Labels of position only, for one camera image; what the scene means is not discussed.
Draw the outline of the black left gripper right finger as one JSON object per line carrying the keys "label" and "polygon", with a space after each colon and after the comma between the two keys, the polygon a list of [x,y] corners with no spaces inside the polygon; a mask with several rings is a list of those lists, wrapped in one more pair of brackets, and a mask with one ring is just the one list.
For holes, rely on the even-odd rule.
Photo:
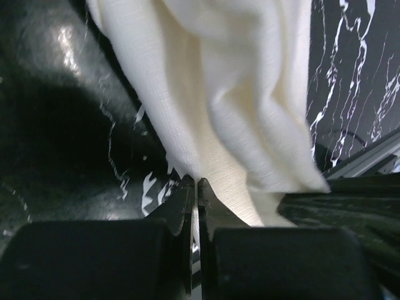
{"label": "black left gripper right finger", "polygon": [[218,297],[221,275],[221,234],[236,228],[248,228],[216,196],[211,184],[202,178],[197,184],[197,208],[199,213],[201,285],[203,297]]}

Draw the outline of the white cloth napkin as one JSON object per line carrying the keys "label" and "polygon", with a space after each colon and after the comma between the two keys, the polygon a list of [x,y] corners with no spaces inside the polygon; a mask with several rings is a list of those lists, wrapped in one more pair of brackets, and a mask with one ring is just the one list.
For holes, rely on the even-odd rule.
{"label": "white cloth napkin", "polygon": [[179,175],[250,226],[326,192],[306,121],[310,1],[89,1]]}

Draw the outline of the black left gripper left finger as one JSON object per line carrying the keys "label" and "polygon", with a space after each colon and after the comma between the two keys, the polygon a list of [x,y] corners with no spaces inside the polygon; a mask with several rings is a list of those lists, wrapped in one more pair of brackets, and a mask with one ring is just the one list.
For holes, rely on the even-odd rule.
{"label": "black left gripper left finger", "polygon": [[156,244],[158,296],[191,295],[194,192],[194,179],[184,176],[171,198],[146,218],[162,228]]}

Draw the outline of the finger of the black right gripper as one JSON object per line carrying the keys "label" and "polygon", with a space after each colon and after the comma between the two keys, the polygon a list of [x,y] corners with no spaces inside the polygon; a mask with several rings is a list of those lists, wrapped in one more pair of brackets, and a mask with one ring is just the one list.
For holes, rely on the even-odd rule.
{"label": "finger of the black right gripper", "polygon": [[399,280],[399,174],[341,178],[327,194],[288,194],[278,213],[298,226],[352,231],[381,276]]}

